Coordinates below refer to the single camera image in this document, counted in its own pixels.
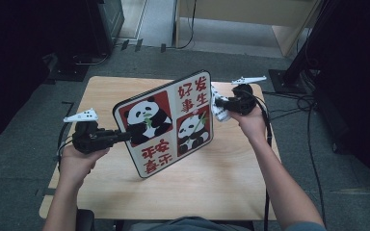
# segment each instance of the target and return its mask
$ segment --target chinese character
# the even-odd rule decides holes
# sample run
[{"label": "chinese character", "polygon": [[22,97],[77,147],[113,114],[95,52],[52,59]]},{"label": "chinese character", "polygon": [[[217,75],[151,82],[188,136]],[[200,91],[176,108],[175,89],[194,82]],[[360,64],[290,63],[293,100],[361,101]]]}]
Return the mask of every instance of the chinese character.
[{"label": "chinese character", "polygon": [[148,148],[145,148],[145,149],[143,149],[141,151],[143,152],[144,159],[146,159],[146,158],[152,159],[152,155],[154,155],[155,153],[157,153],[154,150],[154,147],[153,146],[148,147]]},{"label": "chinese character", "polygon": [[194,107],[194,104],[192,103],[191,99],[185,99],[185,101],[182,102],[182,111],[188,113],[190,109]]},{"label": "chinese character", "polygon": [[167,164],[169,161],[172,161],[172,155],[170,153],[161,155],[159,157],[159,162],[161,166],[163,166],[164,164]]},{"label": "chinese character", "polygon": [[204,103],[207,103],[208,100],[206,99],[206,94],[205,93],[200,93],[198,95],[197,101],[199,102],[199,105],[198,106],[200,106],[200,105],[202,105]]},{"label": "chinese character", "polygon": [[157,169],[158,165],[154,162],[155,160],[148,160],[148,162],[144,165],[146,167],[146,174],[150,174],[152,171]]},{"label": "chinese character", "polygon": [[190,92],[192,90],[191,85],[192,85],[192,83],[184,84],[183,87],[187,87],[186,89],[183,89],[182,87],[179,87],[178,93],[179,93],[180,99],[182,99],[185,95],[186,96],[190,95]]},{"label": "chinese character", "polygon": [[169,142],[167,141],[164,141],[164,139],[161,139],[160,140],[160,143],[156,144],[155,145],[155,149],[158,151],[158,152],[165,152],[167,151],[168,149],[170,149],[168,147],[168,144],[170,144]]},{"label": "chinese character", "polygon": [[205,81],[206,81],[205,76],[199,77],[199,79],[195,81],[195,85],[197,85],[197,91],[206,89]]}]

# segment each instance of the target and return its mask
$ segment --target panda illustration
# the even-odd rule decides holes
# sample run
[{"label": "panda illustration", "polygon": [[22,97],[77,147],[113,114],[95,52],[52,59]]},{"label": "panda illustration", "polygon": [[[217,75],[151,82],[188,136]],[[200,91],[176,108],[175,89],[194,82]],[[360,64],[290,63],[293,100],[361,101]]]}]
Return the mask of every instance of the panda illustration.
[{"label": "panda illustration", "polygon": [[167,132],[172,125],[172,119],[158,106],[152,96],[124,112],[124,116],[127,118],[126,130],[131,133],[133,144],[141,144],[158,137]]},{"label": "panda illustration", "polygon": [[182,121],[178,132],[178,152],[180,155],[195,149],[209,138],[205,128],[203,114],[191,115]]}]

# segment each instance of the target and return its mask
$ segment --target board with black border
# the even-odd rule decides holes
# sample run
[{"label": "board with black border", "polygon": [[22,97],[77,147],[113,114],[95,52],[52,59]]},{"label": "board with black border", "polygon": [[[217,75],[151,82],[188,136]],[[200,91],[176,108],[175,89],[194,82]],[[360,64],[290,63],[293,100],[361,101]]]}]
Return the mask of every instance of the board with black border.
[{"label": "board with black border", "polygon": [[113,116],[142,178],[202,148],[213,139],[211,78],[202,70],[119,102]]}]

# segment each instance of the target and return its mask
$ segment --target person's left hand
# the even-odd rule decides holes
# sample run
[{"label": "person's left hand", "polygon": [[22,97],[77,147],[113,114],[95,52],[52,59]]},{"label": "person's left hand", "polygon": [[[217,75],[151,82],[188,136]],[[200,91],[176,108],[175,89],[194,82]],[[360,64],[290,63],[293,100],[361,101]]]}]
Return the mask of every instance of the person's left hand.
[{"label": "person's left hand", "polygon": [[60,164],[60,183],[68,184],[78,190],[83,185],[84,178],[94,168],[95,162],[108,153],[110,148],[84,154],[73,145],[65,147]]}]

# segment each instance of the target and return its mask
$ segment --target sleeve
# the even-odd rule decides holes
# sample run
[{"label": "sleeve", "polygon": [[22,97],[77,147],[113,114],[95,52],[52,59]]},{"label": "sleeve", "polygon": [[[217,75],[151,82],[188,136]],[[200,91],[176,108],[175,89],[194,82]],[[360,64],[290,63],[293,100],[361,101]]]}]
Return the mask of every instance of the sleeve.
[{"label": "sleeve", "polygon": [[285,231],[327,231],[325,227],[314,222],[300,222],[288,226]]}]

